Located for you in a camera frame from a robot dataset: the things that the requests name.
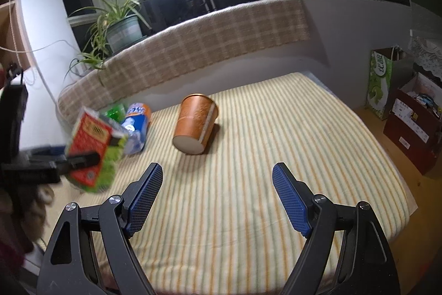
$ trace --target wall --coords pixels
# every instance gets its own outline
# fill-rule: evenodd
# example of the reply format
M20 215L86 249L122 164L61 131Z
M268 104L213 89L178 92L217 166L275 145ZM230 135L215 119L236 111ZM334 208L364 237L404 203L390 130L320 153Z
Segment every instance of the wall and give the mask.
M406 49L410 7L373 0L303 0L311 39L236 57L136 94L153 109L192 93L216 93L291 72L309 70L349 107L365 104L370 50Z
M442 17L412 2L413 36L442 39Z
M45 47L56 43L42 51L35 51L35 61L46 80L50 92L56 99L60 91L73 80L65 74L69 63L78 52L77 43L67 21L67 14L62 0L19 0L22 19L27 32L31 49ZM66 135L57 121L55 105L36 72L35 67L26 71L27 78L35 84L27 85L29 98L27 111L22 125L20 147L27 148L46 144L66 142Z

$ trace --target blue soda can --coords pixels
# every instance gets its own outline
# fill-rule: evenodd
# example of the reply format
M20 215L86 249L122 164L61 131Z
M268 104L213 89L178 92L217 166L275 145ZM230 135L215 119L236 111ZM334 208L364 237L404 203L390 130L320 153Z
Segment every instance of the blue soda can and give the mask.
M129 131L124 154L131 155L143 150L151 117L152 112L146 104L134 103L129 107L122 124Z

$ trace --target striped bedsheet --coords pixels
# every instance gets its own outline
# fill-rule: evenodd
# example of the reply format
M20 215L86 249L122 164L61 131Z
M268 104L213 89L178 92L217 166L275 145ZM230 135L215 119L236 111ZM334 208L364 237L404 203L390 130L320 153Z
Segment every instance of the striped bedsheet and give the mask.
M271 169L283 161L313 193L338 204L366 200L388 239L407 224L409 209L395 167L339 99L300 73L227 90L218 104L207 152L188 156L172 145L179 106L152 116L142 154L122 161L110 191L82 194L81 206L121 194L151 162L164 182L146 223L131 244L157 292L275 293L304 245L273 188ZM100 267L109 272L96 238ZM324 273L336 267L337 233Z

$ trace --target plant pot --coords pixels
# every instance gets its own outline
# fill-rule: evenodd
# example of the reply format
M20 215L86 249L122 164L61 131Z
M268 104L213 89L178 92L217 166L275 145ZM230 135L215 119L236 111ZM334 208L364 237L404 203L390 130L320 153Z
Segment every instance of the plant pot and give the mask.
M138 17L130 15L110 26L107 30L106 39L112 53L115 53L119 49L124 49L131 43L136 42L142 36Z

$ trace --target cardboard box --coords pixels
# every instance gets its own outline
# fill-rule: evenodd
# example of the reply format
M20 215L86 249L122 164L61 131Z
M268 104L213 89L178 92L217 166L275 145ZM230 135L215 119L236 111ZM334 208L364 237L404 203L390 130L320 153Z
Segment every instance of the cardboard box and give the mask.
M396 91L384 134L425 174L435 166L441 151L442 117L436 115L435 108L419 103L419 94L430 96L437 109L442 106L442 89L418 73Z
M367 106L386 119L394 103L394 93L413 77L413 56L400 47L371 51Z

